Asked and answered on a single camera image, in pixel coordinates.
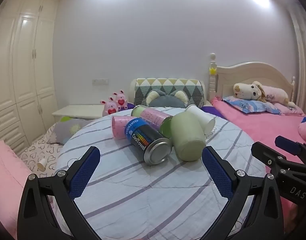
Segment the clear jar green pink label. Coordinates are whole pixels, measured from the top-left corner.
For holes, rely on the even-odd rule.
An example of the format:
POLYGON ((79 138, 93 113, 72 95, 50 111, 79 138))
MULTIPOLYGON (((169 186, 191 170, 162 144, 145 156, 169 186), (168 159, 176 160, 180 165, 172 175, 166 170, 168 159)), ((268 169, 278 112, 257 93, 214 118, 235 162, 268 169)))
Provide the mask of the clear jar green pink label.
POLYGON ((171 138, 172 115, 150 108, 144 105, 137 105, 131 112, 131 116, 142 118, 159 133, 167 138, 171 138))

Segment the small white cup on bed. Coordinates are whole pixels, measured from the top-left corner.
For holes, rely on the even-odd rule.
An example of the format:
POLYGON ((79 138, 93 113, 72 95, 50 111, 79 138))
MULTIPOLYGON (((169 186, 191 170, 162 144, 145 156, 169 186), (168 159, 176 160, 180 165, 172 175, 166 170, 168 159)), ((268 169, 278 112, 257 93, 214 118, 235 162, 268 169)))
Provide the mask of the small white cup on bed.
POLYGON ((44 172, 46 170, 46 166, 47 166, 47 159, 46 158, 42 158, 38 163, 37 163, 37 167, 40 171, 44 172))

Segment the pale green plastic cup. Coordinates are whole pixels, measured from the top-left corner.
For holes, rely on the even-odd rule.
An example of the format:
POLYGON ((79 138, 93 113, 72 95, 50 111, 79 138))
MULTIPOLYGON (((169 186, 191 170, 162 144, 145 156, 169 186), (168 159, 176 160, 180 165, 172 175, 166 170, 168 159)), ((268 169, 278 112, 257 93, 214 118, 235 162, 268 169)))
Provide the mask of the pale green plastic cup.
POLYGON ((187 162, 200 159, 206 139, 197 118, 192 113, 181 112, 173 116, 170 127, 177 156, 187 162))

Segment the pink bed sheet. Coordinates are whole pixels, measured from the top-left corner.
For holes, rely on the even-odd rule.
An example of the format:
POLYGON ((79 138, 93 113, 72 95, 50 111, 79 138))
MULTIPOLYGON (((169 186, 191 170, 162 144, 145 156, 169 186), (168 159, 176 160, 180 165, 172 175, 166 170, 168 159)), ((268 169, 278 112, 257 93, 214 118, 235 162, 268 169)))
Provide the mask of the pink bed sheet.
POLYGON ((222 98, 214 98, 210 103, 228 121, 246 132, 253 141, 262 142, 285 155, 289 161, 301 163, 298 157, 276 147, 275 138, 281 135, 292 141, 304 143, 305 141, 298 132, 298 127, 303 120, 303 116, 276 115, 268 112, 244 114, 227 102, 222 101, 222 98))

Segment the pink blanket left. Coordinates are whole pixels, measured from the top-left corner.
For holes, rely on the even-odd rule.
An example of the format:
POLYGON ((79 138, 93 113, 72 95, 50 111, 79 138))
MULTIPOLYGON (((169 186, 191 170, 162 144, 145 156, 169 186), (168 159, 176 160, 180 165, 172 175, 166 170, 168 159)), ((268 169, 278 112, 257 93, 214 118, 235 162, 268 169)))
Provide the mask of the pink blanket left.
POLYGON ((13 150, 0 141, 0 221, 14 238, 22 192, 30 173, 13 150))

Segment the blue cartoon pillow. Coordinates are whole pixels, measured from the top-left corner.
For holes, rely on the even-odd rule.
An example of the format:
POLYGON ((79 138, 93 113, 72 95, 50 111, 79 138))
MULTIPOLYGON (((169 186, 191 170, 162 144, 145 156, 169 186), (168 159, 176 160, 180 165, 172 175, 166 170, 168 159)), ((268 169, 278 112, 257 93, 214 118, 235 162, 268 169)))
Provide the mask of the blue cartoon pillow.
POLYGON ((245 114, 263 112, 268 112, 275 115, 281 114, 280 110, 270 102, 245 100, 236 98, 234 96, 227 96, 222 98, 222 100, 245 114))

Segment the white dog plush toy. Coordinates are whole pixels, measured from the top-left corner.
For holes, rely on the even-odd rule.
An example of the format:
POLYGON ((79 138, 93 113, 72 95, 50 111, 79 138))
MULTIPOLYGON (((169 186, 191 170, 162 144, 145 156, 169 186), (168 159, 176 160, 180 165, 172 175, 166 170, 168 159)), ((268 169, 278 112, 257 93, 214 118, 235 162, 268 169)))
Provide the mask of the white dog plush toy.
POLYGON ((258 81, 254 81, 252 84, 236 83, 233 85, 233 93, 239 99, 266 102, 262 84, 258 81))

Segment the grey flower pillow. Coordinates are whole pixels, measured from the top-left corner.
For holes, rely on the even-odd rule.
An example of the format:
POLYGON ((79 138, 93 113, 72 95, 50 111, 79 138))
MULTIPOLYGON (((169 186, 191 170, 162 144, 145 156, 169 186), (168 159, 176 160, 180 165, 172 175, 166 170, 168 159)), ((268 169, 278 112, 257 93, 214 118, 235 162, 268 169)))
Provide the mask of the grey flower pillow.
POLYGON ((91 122, 92 120, 65 116, 55 124, 52 132, 48 136, 47 142, 49 144, 64 145, 74 134, 91 122))

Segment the triangle pattern headboard cushion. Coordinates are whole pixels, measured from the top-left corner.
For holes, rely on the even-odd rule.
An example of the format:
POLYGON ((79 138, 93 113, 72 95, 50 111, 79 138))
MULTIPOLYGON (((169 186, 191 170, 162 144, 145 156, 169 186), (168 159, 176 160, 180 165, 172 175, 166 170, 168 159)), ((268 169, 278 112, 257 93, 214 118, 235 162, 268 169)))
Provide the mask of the triangle pattern headboard cushion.
POLYGON ((153 77, 132 80, 128 90, 128 101, 134 105, 140 105, 148 93, 154 89, 161 90, 165 94, 182 90, 188 96, 189 103, 197 107, 202 107, 207 102, 205 84, 200 80, 153 77))

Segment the white nightstand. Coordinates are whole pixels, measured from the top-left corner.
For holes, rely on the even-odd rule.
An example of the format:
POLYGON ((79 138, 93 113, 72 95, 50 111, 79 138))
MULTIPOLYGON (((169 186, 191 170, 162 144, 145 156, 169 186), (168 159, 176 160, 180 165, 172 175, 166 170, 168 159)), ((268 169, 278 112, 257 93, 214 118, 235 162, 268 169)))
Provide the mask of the white nightstand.
POLYGON ((68 105, 52 113, 56 121, 62 117, 94 120, 102 117, 104 105, 68 105))

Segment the blue black CoolTowel can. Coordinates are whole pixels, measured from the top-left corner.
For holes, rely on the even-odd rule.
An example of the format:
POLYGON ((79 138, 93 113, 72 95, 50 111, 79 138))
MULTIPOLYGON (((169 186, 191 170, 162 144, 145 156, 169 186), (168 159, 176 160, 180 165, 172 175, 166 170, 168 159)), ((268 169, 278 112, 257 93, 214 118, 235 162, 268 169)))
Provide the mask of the blue black CoolTowel can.
POLYGON ((164 137, 141 118, 134 118, 127 123, 125 136, 142 153, 143 161, 147 165, 158 165, 171 153, 170 139, 164 137))

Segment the pink pig plush left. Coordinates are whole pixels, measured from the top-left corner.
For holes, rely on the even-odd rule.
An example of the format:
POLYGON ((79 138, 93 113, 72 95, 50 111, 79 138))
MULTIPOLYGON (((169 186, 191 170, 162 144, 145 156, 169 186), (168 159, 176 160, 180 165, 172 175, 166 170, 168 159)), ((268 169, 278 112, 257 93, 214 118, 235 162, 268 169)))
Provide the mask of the pink pig plush left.
POLYGON ((102 116, 114 114, 119 111, 118 106, 112 97, 109 97, 108 101, 101 100, 100 104, 103 105, 102 116))

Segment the pink pig plush right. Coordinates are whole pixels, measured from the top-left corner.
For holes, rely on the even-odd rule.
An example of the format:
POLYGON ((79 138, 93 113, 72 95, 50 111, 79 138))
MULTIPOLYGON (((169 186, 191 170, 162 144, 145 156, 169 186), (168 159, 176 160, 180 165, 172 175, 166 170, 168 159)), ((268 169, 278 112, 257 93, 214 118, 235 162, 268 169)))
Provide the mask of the pink pig plush right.
POLYGON ((119 111, 124 111, 128 109, 128 101, 126 95, 123 90, 119 92, 114 92, 113 95, 115 96, 115 103, 118 106, 119 111))

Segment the cream wardrobe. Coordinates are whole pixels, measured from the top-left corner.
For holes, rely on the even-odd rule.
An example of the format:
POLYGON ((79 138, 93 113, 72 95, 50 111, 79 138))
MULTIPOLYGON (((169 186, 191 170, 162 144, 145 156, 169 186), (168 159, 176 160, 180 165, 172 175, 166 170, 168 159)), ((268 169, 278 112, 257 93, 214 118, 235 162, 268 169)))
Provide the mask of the cream wardrobe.
POLYGON ((0 5, 0 141, 21 154, 55 123, 53 39, 59 0, 0 5))

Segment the white wall socket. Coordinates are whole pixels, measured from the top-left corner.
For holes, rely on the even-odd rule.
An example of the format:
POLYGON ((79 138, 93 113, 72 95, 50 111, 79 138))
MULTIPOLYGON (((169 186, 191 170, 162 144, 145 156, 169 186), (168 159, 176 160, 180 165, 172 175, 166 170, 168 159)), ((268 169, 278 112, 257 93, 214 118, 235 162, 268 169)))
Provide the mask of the white wall socket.
POLYGON ((92 85, 94 86, 106 86, 109 85, 109 79, 93 79, 92 85))

